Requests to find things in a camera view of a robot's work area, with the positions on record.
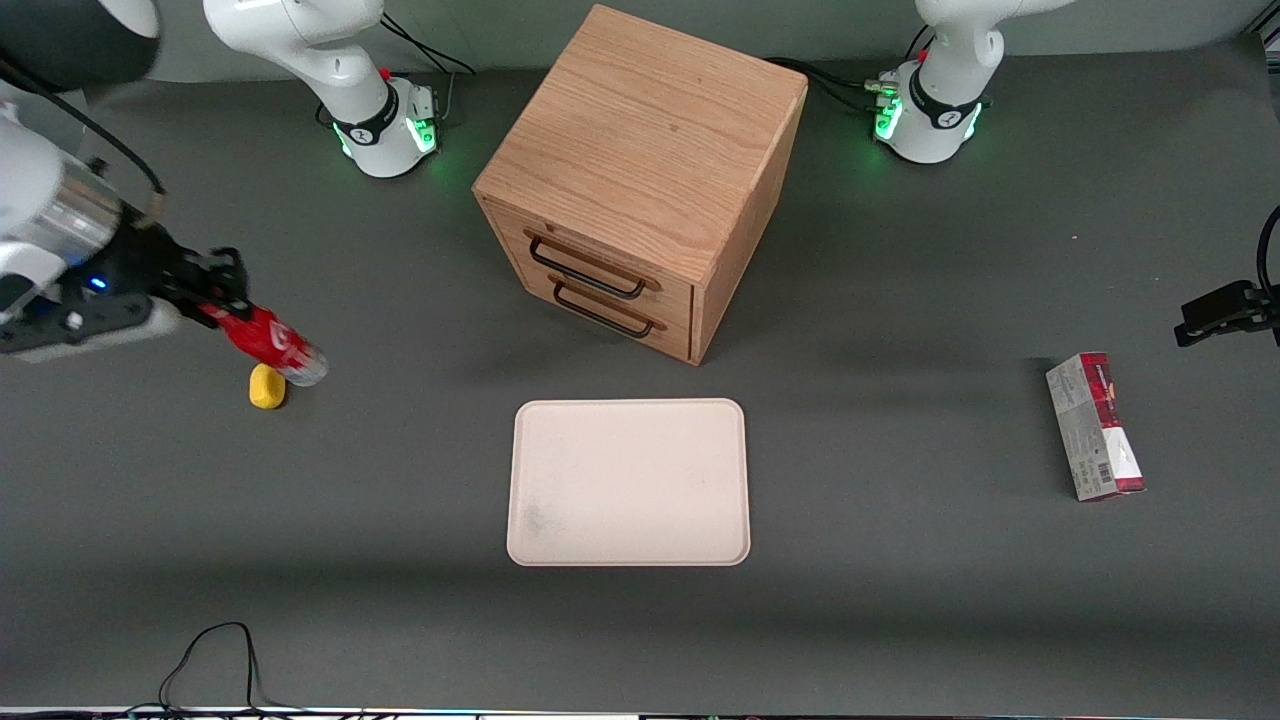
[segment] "drawer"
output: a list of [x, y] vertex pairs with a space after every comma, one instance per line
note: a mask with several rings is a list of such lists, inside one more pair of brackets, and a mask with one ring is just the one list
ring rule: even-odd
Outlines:
[[543, 223], [518, 210], [485, 202], [490, 223], [521, 279], [556, 273], [614, 305], [668, 324], [689, 324], [692, 286], [664, 273], [628, 268], [590, 240]]
[[563, 310], [608, 328], [621, 336], [648, 345], [684, 361], [689, 361], [689, 320], [667, 322], [636, 311], [617, 299], [600, 295], [558, 273], [543, 272], [526, 275], [525, 287], [534, 296], [556, 304]]

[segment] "drawer handle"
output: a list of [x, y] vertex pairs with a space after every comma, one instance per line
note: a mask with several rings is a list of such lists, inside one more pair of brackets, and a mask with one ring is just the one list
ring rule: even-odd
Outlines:
[[596, 323], [600, 323], [602, 325], [609, 328], [611, 331], [617, 331], [617, 332], [620, 332], [620, 333], [622, 333], [622, 334], [625, 334], [625, 336], [627, 336], [630, 338], [634, 338], [634, 340], [644, 340], [644, 338], [649, 337], [650, 332], [653, 332], [653, 324], [654, 324], [653, 320], [646, 322], [644, 324], [644, 329], [641, 329], [641, 331], [634, 331], [634, 329], [623, 325], [622, 323], [617, 323], [614, 320], [611, 320], [611, 319], [605, 318], [604, 315], [600, 315], [599, 313], [593, 313], [591, 310], [588, 310], [586, 307], [582, 307], [577, 302], [570, 302], [568, 300], [564, 300], [563, 297], [561, 297], [561, 293], [559, 293], [562, 290], [564, 290], [564, 283], [557, 282], [556, 283], [556, 290], [552, 291], [552, 297], [556, 299], [556, 302], [558, 302], [562, 307], [567, 307], [567, 309], [577, 313], [579, 315], [582, 315], [588, 320], [595, 320]]
[[529, 243], [529, 254], [534, 256], [534, 260], [539, 265], [545, 265], [545, 266], [548, 266], [548, 268], [550, 268], [553, 270], [558, 270], [561, 273], [564, 273], [566, 275], [573, 278], [575, 281], [577, 281], [577, 282], [580, 282], [582, 284], [589, 284], [589, 286], [594, 287], [595, 290], [599, 290], [600, 292], [607, 292], [607, 293], [612, 295], [613, 297], [618, 297], [618, 299], [622, 299], [622, 300], [635, 300], [636, 297], [640, 297], [640, 292], [644, 290], [644, 281], [643, 279], [636, 281], [635, 290], [626, 291], [626, 290], [622, 290], [620, 287], [613, 287], [612, 284], [609, 284], [607, 282], [598, 281], [598, 279], [593, 278], [591, 275], [585, 275], [585, 274], [575, 270], [573, 268], [570, 268], [568, 265], [563, 265], [561, 263], [557, 263], [556, 260], [552, 260], [550, 258], [543, 258], [541, 255], [538, 254], [538, 249], [541, 247], [541, 245], [543, 245], [543, 238], [540, 238], [538, 236], [534, 236], [534, 241]]

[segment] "wooden cabinet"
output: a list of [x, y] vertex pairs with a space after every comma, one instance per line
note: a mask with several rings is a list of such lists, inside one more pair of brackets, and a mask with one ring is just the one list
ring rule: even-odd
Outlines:
[[696, 365], [777, 205], [805, 91], [596, 5], [472, 191], [530, 293]]

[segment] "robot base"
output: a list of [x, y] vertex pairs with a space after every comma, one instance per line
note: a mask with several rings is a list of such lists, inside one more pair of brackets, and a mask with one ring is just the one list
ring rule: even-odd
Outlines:
[[[881, 73], [879, 79], [905, 88], [911, 73], [919, 65], [915, 60], [902, 63], [896, 69]], [[876, 140], [892, 147], [893, 152], [897, 152], [902, 159], [932, 165], [948, 160], [966, 140], [973, 137], [980, 113], [982, 104], [969, 118], [963, 118], [955, 127], [938, 129], [933, 127], [929, 115], [911, 100], [910, 92], [899, 91], [891, 96], [887, 105], [881, 108], [881, 114], [876, 117], [873, 135]]]
[[436, 149], [435, 99], [430, 87], [419, 87], [404, 78], [388, 81], [399, 96], [398, 113], [374, 145], [347, 142], [334, 126], [342, 151], [365, 174], [393, 178], [412, 170]]

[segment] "plastic tray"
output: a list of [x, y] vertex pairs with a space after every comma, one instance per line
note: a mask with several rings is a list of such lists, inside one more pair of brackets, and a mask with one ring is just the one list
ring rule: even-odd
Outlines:
[[516, 414], [516, 562], [737, 565], [750, 547], [745, 423], [732, 400], [534, 401]]

